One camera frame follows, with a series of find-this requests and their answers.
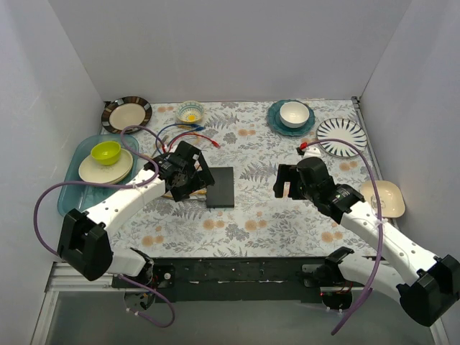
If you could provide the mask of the black network switch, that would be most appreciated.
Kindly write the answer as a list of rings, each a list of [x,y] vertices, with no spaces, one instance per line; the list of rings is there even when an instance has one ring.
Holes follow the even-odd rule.
[[[233,167],[211,167],[215,181],[206,189],[207,208],[234,207],[234,169]]]

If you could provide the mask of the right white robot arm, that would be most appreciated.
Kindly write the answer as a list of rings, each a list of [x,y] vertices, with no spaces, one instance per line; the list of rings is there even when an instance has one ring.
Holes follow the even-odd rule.
[[[275,197],[282,197],[285,183],[290,184],[289,198],[311,201],[320,213],[357,234],[390,263],[379,268],[342,247],[326,258],[325,276],[332,285],[349,279],[364,284],[372,275],[372,289],[398,301],[415,322],[427,327],[459,301],[459,261],[451,255],[438,257],[379,221],[358,191],[334,182],[320,158],[280,165]]]

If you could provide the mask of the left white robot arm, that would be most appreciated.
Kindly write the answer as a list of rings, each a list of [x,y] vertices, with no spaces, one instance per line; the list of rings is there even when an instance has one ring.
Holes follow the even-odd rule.
[[[179,202],[215,183],[201,151],[180,142],[172,152],[148,162],[106,200],[84,210],[73,209],[63,220],[57,255],[94,281],[104,274],[126,275],[139,288],[153,278],[154,261],[139,249],[114,249],[111,236],[148,203],[170,193]]]

